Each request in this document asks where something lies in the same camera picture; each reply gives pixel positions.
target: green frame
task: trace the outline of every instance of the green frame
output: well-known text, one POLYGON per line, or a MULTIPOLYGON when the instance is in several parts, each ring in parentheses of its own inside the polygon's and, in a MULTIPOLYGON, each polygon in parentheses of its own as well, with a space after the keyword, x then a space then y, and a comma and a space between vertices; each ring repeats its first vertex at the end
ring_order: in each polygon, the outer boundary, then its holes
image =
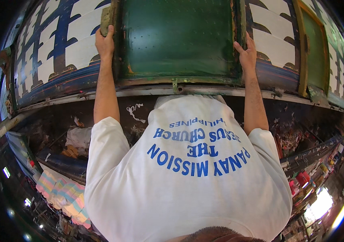
POLYGON ((307 55, 309 54, 308 45, 309 40, 305 32, 304 17, 302 16, 302 10, 305 11, 310 17, 320 26, 323 32, 323 43, 324 43, 324 94, 328 95, 329 91, 329 51, 328 51, 328 39, 326 37, 326 31, 324 24, 315 15, 314 12, 310 10, 308 6, 305 5, 301 0, 293 0, 295 15, 297 17, 298 28, 300 33, 300 85, 298 88, 298 94, 303 97, 307 97, 306 87, 308 85, 308 60, 307 55))
MULTIPOLYGON (((121 27, 121 23, 117 21, 117 18, 122 16, 122 1, 120 0, 112 0, 112 7, 114 8, 115 14, 113 24, 116 27, 116 30, 119 30, 121 27)), ((237 41, 242 45, 244 49, 247 49, 246 46, 246 7, 245 7, 245 0, 230 0, 230 8, 232 13, 232 33, 233 33, 233 40, 237 41)), ((126 33, 124 32, 116 32, 114 35, 115 42, 121 42, 124 39, 126 33)), ((233 50, 234 57, 238 60, 239 53, 234 49, 233 50)), ((242 86, 242 66, 240 65, 239 61, 235 62, 235 69, 238 73, 237 76, 234 77, 224 77, 224 76, 154 76, 154 77, 124 77, 119 78, 119 72, 121 71, 121 61, 119 60, 118 56, 122 55, 115 54, 113 60, 113 75, 115 79, 116 86, 125 87, 125 86, 133 86, 133 85, 145 85, 145 84, 160 84, 160 83, 170 83, 174 87, 177 86, 178 83, 204 83, 204 84, 225 84, 225 85, 235 85, 235 86, 242 86)))

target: light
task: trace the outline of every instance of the light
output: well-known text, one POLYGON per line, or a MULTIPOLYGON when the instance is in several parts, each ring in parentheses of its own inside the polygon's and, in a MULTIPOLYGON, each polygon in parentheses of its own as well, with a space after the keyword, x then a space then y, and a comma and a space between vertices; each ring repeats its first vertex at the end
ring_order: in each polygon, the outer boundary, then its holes
POLYGON ((15 212, 11 208, 8 208, 8 210, 6 212, 8 213, 8 216, 11 218, 15 215, 15 212))
POLYGON ((302 188, 305 188, 306 186, 308 186, 308 183, 309 183, 309 181, 307 181, 307 182, 302 186, 302 188))
POLYGON ((343 221, 343 218, 344 218, 344 206, 342 207, 339 215, 336 217, 334 223, 332 224, 332 228, 337 228, 343 221))
POLYGON ((31 239, 32 239, 32 237, 29 234, 24 234, 23 237, 26 241, 31 241, 31 239))
POLYGON ((9 172, 7 167, 4 167, 3 172, 4 172, 5 176, 6 176, 6 178, 10 177, 10 172, 9 172))
POLYGON ((30 207, 30 200, 29 200, 29 198, 25 199, 25 205, 30 207))
POLYGON ((322 188, 317 200, 305 211, 304 216, 311 222, 318 220, 332 207, 332 204, 333 200, 328 191, 322 188))

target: man's right hand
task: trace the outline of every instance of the man's right hand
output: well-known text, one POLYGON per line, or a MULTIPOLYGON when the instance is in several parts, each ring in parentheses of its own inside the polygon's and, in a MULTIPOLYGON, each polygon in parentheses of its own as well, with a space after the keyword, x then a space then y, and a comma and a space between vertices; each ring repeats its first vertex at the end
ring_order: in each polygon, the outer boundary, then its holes
POLYGON ((99 28, 95 33, 95 46, 97 47, 99 56, 101 57, 101 62, 111 63, 114 53, 114 26, 109 25, 108 33, 106 37, 101 34, 101 29, 99 28))
POLYGON ((243 75, 255 76, 255 63, 257 61, 257 50, 255 49, 255 43, 250 38, 249 33, 246 32, 246 44, 247 50, 244 50, 242 46, 235 41, 234 48, 239 52, 239 61, 242 65, 243 75))

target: man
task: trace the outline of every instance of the man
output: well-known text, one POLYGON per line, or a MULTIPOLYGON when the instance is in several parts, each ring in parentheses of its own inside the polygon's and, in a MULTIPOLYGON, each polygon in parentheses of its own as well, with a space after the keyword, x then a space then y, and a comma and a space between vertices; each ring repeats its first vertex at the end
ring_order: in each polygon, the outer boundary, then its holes
POLYGON ((271 241, 292 197, 268 131, 256 49, 237 42, 246 83, 244 131, 221 97, 157 100, 130 149, 111 71, 113 26, 96 34, 101 57, 85 190, 87 212, 111 242, 271 241))

